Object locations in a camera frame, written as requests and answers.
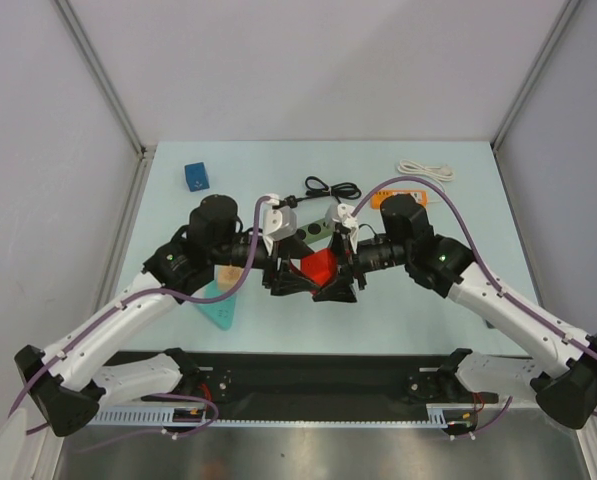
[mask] beige object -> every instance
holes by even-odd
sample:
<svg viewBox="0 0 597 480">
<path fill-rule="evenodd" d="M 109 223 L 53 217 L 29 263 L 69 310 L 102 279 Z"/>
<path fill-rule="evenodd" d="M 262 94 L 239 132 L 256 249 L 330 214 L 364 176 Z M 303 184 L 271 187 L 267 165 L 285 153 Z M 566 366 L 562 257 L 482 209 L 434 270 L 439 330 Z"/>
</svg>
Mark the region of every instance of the beige object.
<svg viewBox="0 0 597 480">
<path fill-rule="evenodd" d="M 216 277 L 218 290 L 221 292 L 229 290 L 236 284 L 242 272 L 243 269 L 240 267 L 220 267 L 218 269 L 218 276 Z"/>
</svg>

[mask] white wall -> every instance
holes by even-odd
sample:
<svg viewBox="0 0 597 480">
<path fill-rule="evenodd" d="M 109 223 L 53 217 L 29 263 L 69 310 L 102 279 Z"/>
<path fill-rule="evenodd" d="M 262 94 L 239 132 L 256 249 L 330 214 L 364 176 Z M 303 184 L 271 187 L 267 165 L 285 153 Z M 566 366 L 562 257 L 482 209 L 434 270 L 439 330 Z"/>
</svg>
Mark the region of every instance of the white wall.
<svg viewBox="0 0 597 480">
<path fill-rule="evenodd" d="M 597 0 L 583 2 L 500 163 L 546 306 L 597 331 Z"/>
<path fill-rule="evenodd" d="M 73 0 L 157 140 L 494 135 L 564 0 Z"/>
<path fill-rule="evenodd" d="M 0 2 L 0 426 L 14 354 L 91 311 L 135 163 L 51 3 Z"/>
</svg>

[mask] green object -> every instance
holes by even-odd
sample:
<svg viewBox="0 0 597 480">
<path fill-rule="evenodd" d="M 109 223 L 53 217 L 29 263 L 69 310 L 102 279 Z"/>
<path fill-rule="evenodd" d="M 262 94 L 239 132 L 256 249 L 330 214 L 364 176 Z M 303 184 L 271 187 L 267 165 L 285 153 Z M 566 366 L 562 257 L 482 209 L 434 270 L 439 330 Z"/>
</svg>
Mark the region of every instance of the green object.
<svg viewBox="0 0 597 480">
<path fill-rule="evenodd" d="M 205 287 L 205 298 L 214 298 L 223 293 L 218 289 L 218 284 L 215 280 Z M 232 296 L 218 303 L 196 303 L 196 308 L 218 328 L 229 330 L 231 324 L 234 322 L 236 295 L 234 293 Z"/>
<path fill-rule="evenodd" d="M 307 225 L 303 225 L 298 229 L 296 232 L 298 237 L 302 239 L 307 245 L 310 243 L 317 242 L 318 240 L 322 240 L 323 238 L 330 237 L 334 231 L 332 228 L 327 226 L 324 218 L 317 220 L 315 222 L 308 223 Z"/>
</svg>

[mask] gray wall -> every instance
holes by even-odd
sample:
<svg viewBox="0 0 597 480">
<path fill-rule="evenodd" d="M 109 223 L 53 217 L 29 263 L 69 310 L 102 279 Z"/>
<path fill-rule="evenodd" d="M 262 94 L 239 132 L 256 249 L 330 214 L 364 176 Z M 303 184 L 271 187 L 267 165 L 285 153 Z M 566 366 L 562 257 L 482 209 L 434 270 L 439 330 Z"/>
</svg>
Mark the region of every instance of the gray wall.
<svg viewBox="0 0 597 480">
<path fill-rule="evenodd" d="M 583 2 L 499 159 L 545 305 L 597 331 L 597 0 Z"/>
<path fill-rule="evenodd" d="M 0 426 L 15 352 L 91 311 L 135 164 L 51 2 L 0 2 Z"/>
</svg>

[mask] orange power strip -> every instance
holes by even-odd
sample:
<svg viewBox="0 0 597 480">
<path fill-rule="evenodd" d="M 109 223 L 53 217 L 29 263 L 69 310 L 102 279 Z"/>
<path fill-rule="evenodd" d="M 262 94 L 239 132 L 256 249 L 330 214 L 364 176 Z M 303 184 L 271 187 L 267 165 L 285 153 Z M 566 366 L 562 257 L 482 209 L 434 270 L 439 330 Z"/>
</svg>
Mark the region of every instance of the orange power strip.
<svg viewBox="0 0 597 480">
<path fill-rule="evenodd" d="M 424 190 L 380 190 L 379 192 L 374 193 L 373 197 L 371 197 L 371 208 L 378 210 L 380 208 L 380 204 L 385 198 L 403 193 L 411 194 L 416 202 L 423 207 L 427 206 L 427 192 Z"/>
</svg>

